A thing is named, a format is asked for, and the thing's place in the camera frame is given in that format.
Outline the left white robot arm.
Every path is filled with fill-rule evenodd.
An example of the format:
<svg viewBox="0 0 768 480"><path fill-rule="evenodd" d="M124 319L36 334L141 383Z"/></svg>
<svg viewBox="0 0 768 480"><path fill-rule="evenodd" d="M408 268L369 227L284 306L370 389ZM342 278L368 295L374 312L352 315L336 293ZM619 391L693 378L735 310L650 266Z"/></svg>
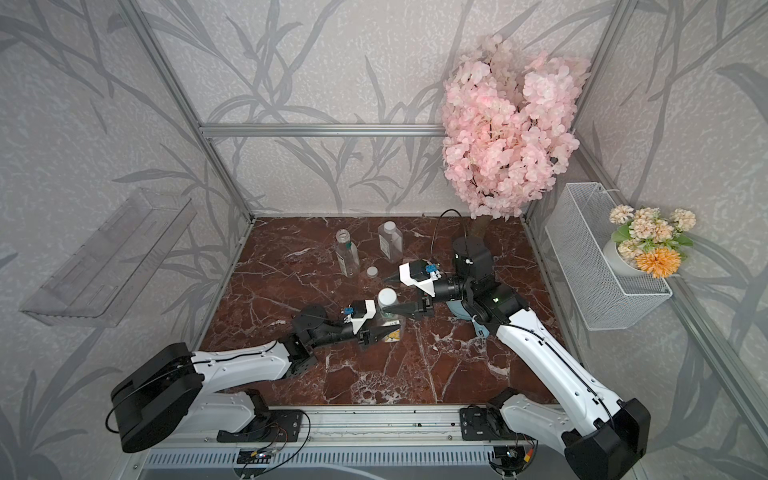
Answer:
<svg viewBox="0 0 768 480"><path fill-rule="evenodd" d="M148 450L174 434L211 432L221 443L294 442L302 414L270 410L241 386L297 377L316 364L318 348L355 342L361 349L400 327L382 319L373 300L355 301L331 321L320 305L302 309L291 333L263 345L220 352L173 343L111 392L108 420L126 453Z"/></svg>

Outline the square clear plastic bottle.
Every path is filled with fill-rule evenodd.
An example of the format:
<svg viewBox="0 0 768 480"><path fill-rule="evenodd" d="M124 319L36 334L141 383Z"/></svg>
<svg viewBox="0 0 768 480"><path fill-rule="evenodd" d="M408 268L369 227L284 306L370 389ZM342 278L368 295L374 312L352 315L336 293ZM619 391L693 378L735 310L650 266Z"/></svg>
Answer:
<svg viewBox="0 0 768 480"><path fill-rule="evenodd" d="M394 264L403 258L403 235L394 221L384 222L378 229L380 250Z"/></svg>

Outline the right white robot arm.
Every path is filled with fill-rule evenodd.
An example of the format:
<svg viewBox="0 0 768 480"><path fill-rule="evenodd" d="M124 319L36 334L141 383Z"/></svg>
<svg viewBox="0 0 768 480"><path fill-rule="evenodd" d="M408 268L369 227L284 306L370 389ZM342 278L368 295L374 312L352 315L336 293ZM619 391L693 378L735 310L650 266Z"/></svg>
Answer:
<svg viewBox="0 0 768 480"><path fill-rule="evenodd" d="M501 283L482 240L453 242L451 274L427 260L402 264L389 282L417 288L412 303L391 312L420 319L437 303L472 322L478 334L512 350L556 399L544 405L507 388L485 406L460 409L465 441L511 441L512 453L496 452L490 465L516 477L545 445L562 454L580 479L621 479L647 450L651 415L636 398L623 400L590 374L547 330L528 302Z"/></svg>

